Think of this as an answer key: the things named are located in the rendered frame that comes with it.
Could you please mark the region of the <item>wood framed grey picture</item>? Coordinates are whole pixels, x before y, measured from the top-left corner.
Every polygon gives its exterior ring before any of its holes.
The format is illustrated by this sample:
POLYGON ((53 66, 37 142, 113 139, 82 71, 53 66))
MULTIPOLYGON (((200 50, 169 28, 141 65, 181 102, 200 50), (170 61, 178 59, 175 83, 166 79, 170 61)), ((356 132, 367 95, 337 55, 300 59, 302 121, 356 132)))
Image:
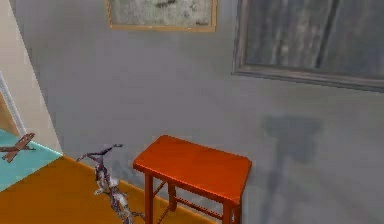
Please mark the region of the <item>wood framed grey picture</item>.
POLYGON ((218 0, 105 0, 111 29, 215 32, 218 0))

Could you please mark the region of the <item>brown toy airplane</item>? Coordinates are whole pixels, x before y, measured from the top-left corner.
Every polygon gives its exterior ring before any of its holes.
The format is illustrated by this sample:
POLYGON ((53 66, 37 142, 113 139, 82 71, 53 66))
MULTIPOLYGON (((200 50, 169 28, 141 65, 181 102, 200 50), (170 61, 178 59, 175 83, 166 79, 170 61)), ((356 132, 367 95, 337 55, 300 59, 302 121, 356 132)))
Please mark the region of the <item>brown toy airplane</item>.
POLYGON ((31 147, 29 147, 28 144, 34 137, 34 133, 27 133, 22 136, 13 146, 0 147, 0 152, 5 152, 5 155, 2 156, 2 159, 8 163, 11 163, 20 151, 31 150, 31 147))

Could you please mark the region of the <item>grey framed dark picture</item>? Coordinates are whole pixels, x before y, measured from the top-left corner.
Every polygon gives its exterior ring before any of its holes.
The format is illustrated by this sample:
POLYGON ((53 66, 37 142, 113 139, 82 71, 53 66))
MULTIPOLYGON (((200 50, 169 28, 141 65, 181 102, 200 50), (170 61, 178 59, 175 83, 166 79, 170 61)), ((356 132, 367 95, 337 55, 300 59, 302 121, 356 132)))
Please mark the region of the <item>grey framed dark picture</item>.
POLYGON ((239 0, 233 73, 384 93, 384 0, 239 0))

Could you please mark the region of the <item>red wooden stool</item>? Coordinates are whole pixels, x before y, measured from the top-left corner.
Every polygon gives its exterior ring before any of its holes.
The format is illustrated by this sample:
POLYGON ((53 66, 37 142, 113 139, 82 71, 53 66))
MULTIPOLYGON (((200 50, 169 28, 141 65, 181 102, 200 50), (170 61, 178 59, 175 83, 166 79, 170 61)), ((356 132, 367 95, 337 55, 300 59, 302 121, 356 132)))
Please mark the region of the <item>red wooden stool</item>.
POLYGON ((160 191, 153 180, 159 179, 168 188, 166 212, 175 211, 181 203, 222 224, 241 224, 242 195, 251 167, 252 162, 244 156, 169 135, 160 136, 133 161, 133 168, 145 176, 144 223, 161 223, 153 212, 154 198, 160 191), (220 203, 223 212, 218 214, 178 197, 178 188, 220 203))

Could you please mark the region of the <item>white door frame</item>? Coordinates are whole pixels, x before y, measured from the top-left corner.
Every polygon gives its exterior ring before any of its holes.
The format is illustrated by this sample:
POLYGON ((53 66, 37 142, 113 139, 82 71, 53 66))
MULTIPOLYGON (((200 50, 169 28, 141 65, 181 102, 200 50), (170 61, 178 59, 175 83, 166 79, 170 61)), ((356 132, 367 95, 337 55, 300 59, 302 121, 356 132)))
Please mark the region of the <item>white door frame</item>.
POLYGON ((3 99, 5 100, 5 104, 7 105, 7 109, 10 112, 10 116, 13 120, 13 123, 15 124, 15 127, 18 131, 18 133, 23 136, 27 133, 27 130, 23 124, 23 121, 21 119, 21 116, 17 110, 15 101, 12 98, 12 95, 10 93, 10 90, 7 86, 6 80, 3 77, 2 72, 0 71, 0 93, 3 96, 3 99))

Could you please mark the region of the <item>grey toy bicycle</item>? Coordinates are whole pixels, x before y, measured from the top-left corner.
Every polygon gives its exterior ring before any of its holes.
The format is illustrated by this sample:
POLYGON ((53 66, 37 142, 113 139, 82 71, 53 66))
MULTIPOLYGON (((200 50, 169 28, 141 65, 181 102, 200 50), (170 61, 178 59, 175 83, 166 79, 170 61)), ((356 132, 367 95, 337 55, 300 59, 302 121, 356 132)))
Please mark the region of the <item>grey toy bicycle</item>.
POLYGON ((114 144, 99 152, 85 153, 78 157, 76 161, 79 162, 84 158, 89 158, 95 162, 95 182, 98 188, 94 191, 94 195, 106 194, 109 197, 111 209, 121 219, 122 224, 135 224, 135 217, 144 219, 145 215, 142 212, 130 209, 126 199, 127 194, 118 188, 120 180, 112 177, 104 165, 104 156, 112 149, 120 147, 122 147, 122 144, 114 144))

